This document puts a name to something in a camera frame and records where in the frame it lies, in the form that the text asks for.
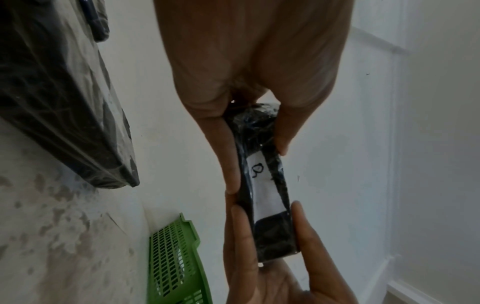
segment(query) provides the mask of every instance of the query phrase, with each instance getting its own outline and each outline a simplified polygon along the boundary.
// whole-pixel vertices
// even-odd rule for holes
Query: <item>finger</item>
[[[259,272],[257,250],[245,211],[235,205],[231,209],[231,214],[235,238],[235,271],[231,285],[236,289],[230,289],[230,293],[239,297],[240,303],[246,303],[252,298],[257,285]]]
[[[215,152],[223,172],[228,194],[240,189],[240,168],[234,135],[223,117],[196,120]]]
[[[223,242],[223,266],[225,267],[226,280],[229,285],[235,269],[235,239],[231,212],[235,201],[236,196],[234,194],[225,193],[226,219]]]
[[[302,106],[291,106],[285,102],[280,105],[278,115],[275,120],[273,133],[273,142],[281,156],[285,156],[289,149],[290,142],[297,135],[300,128],[304,125],[312,113],[329,96],[334,87],[334,82],[329,85],[321,95],[313,102]]]
[[[335,266],[320,237],[307,221],[302,205],[294,202],[291,210],[298,245],[310,278],[310,291],[333,299],[344,299],[345,296],[351,298],[352,291]]]

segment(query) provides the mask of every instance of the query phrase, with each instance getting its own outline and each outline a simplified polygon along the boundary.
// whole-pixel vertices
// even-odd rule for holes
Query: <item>baseboard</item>
[[[387,290],[407,304],[442,304],[442,302],[401,280],[390,281]]]
[[[382,304],[387,293],[387,285],[393,278],[395,258],[387,257],[358,297],[359,304]]]

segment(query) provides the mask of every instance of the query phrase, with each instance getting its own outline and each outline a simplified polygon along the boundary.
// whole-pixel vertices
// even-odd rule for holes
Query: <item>black plastic bag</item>
[[[259,262],[299,251],[284,169],[274,145],[277,113],[276,105],[256,104],[225,115],[240,165],[237,204],[248,215]]]

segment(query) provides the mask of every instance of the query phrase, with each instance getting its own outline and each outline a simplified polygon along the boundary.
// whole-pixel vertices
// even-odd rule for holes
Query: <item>plastic wrap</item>
[[[299,251],[284,169],[273,141],[277,112],[276,105],[257,104],[225,116],[241,172],[237,204],[248,215],[259,262]]]
[[[130,127],[79,0],[0,0],[0,116],[95,187],[139,184]]]

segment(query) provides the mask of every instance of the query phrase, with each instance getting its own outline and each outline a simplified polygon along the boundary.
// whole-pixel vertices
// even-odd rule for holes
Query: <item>green plastic basket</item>
[[[212,304],[192,221],[180,218],[150,237],[148,304]]]

